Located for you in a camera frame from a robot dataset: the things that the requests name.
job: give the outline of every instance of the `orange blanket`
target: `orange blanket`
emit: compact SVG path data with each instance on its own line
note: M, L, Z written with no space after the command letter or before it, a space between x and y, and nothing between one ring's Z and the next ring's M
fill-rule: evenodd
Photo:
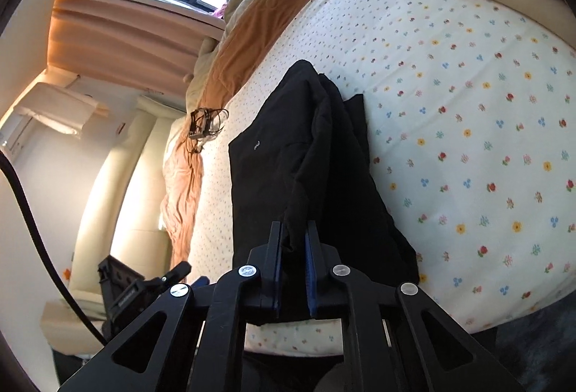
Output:
M284 29L309 0L254 0L238 20L208 74L199 107L223 108L244 86ZM172 262L187 260L202 187L200 154L191 154L190 117L164 165L162 216L172 240Z

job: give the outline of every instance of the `metal bolt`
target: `metal bolt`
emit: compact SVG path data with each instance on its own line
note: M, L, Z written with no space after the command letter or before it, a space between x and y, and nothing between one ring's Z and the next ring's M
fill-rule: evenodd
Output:
M347 265L335 265L332 271L338 277L345 277L350 275L350 267Z
M400 291L408 296L414 296L414 294L418 293L418 287L414 283L402 283Z
M182 297L188 293L190 290L188 285L184 285L183 283L178 283L170 288L170 294L174 297Z
M252 275L256 275L256 267L252 265L245 265L244 267L240 267L238 269L238 273L241 277L251 277Z

